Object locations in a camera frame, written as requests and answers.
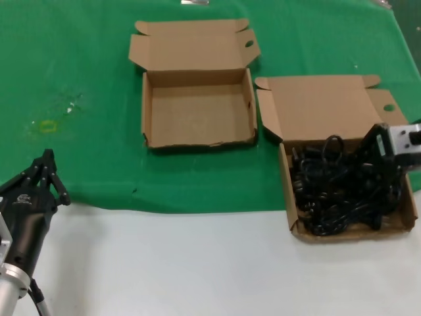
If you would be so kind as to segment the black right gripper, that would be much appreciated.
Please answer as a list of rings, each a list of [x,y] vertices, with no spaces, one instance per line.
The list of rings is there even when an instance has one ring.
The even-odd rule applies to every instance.
[[[407,153],[403,125],[375,124],[357,147],[362,189],[373,194],[401,196]]]

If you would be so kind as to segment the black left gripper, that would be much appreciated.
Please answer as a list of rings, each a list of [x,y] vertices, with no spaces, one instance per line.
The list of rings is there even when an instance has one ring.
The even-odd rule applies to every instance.
[[[1,185],[3,218],[12,237],[5,262],[33,275],[57,206],[71,204],[52,149]]]

